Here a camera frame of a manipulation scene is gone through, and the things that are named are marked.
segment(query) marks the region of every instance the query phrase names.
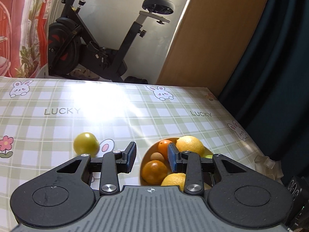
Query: brown wooden door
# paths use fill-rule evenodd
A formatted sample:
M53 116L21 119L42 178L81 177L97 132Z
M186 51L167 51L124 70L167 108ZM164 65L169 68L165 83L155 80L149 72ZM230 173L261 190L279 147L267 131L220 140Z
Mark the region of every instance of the brown wooden door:
M157 84L208 87L218 96L267 0L191 0Z

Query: silver screw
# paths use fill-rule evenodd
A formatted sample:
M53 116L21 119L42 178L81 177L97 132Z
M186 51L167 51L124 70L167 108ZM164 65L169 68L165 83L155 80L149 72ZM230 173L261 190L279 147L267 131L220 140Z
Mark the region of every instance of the silver screw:
M189 186L187 186L187 190L189 190L190 192L198 192L202 190L202 187L197 184L190 184Z
M104 192L113 192L117 189L117 187L113 184L105 184L101 187Z

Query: dark blue curtain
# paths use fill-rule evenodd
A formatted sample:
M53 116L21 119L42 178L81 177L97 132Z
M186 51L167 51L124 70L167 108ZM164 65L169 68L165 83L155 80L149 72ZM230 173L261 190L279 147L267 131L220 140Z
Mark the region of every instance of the dark blue curtain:
M268 0L219 101L282 178L309 177L309 0Z

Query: bowl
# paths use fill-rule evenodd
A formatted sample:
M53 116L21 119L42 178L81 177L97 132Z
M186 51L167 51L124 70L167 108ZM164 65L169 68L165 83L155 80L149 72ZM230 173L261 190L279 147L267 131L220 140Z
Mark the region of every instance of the bowl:
M139 169L139 183L141 186L151 186L151 184L147 183L146 181L143 180L142 178L142 168L144 167L144 165L150 161L150 156L153 154L153 153L159 153L159 150L158 150L158 145L159 143L162 141L162 140L170 140L171 142L175 143L176 144L176 141L179 139L180 137L170 137L170 138L164 138L164 139L161 139L159 140L158 142L154 143L148 150L147 152L145 153L143 159L142 159L142 163L141 163L141 167ZM213 153L205 147L205 153L204 153L204 156L206 155L213 155ZM172 173L172 170L171 170L171 166L169 164L169 162L167 160L164 161L164 164L166 165L167 169L168 169L168 173L167 174L171 174Z

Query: green checkered pattern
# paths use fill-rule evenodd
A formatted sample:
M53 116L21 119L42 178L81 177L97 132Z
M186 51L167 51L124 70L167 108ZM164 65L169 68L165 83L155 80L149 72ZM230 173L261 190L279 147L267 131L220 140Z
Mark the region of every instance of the green checkered pattern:
M27 80L0 77L0 139L14 138L13 155L0 158L0 231L16 226L12 192L76 156L72 144L81 132L93 133L99 142L112 139L117 150L136 142L133 170L119 175L121 187L139 184L144 154L163 138L195 136L213 153L252 169L256 155L262 155L249 136L243 141L228 127L234 118L219 101L206 97L207 88L165 87L174 98L162 101L144 85L33 79L26 95L11 98L13 83ZM98 180L92 187L98 187Z

